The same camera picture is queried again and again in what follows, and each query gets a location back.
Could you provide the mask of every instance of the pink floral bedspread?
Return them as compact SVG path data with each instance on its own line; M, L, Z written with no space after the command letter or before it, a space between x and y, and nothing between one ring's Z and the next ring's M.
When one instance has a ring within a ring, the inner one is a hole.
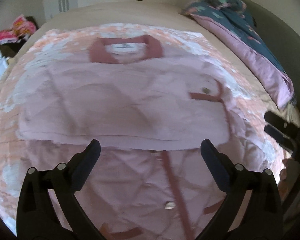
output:
M263 131L265 103L254 93L243 75L236 71L202 34L136 24L106 24L75 31L51 30L15 65L0 94L0 216L12 231L15 232L19 192L26 170L29 168L26 156L29 154L27 149L31 144L18 134L18 116L20 106L24 102L22 98L24 80L32 75L35 68L63 60L75 52L87 50L97 37L132 38L144 34L193 54L209 55L214 58L214 64L224 70L227 85L235 97L237 106L263 142L262 150L267 161L271 163L269 168L273 170L276 179L279 179L284 154L282 148ZM74 147L69 152L74 154L80 151L82 148Z

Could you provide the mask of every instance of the black bracket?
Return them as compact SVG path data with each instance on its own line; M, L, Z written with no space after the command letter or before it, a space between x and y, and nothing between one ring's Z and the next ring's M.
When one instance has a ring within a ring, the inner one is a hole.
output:
M247 171L219 153L209 140L201 144L201 155L226 198L196 240L277 240L283 235L281 200L272 171ZM238 228L228 232L247 190L253 190Z
M37 171L32 167L24 179L18 209L17 235L22 240L105 240L87 217L77 199L101 152L100 143L93 140L82 152L53 170ZM49 197L54 189L61 209L73 231L63 228Z
M264 128L265 132L274 138L284 149L292 152L291 158L300 164L300 128L293 123L286 122L272 112L265 114L265 121L268 123ZM289 209L298 195L300 195L299 176L296 177L291 191L282 203L284 217L287 217Z

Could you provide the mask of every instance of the pink pillowcase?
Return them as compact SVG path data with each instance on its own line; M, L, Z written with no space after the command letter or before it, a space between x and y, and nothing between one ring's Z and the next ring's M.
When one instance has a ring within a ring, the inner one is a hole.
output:
M267 58L245 44L213 19L191 14L205 29L216 35L259 79L271 99L282 109L292 99L294 90L287 74L278 70Z

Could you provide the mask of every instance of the garment snap button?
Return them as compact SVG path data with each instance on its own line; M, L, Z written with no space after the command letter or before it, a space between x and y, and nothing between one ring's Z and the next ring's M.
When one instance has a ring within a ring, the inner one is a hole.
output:
M202 92L208 95L211 93L211 90L209 88L203 88Z
M176 204L174 202L168 201L166 203L165 209L174 209L176 207Z

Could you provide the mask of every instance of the pink garment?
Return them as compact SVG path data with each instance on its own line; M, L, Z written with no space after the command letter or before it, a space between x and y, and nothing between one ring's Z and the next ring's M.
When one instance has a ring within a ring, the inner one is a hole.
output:
M294 94L292 81L287 74L278 70L267 58L250 48L223 25L209 17L191 16L202 27L215 34L249 67L280 109L286 106Z
M101 157L76 198L109 240L198 236L225 196L200 155L206 138L249 170L268 164L224 72L209 56L163 51L126 65L82 63L89 56L76 53L25 80L23 160L51 169L98 139ZM165 209L167 202L176 208Z

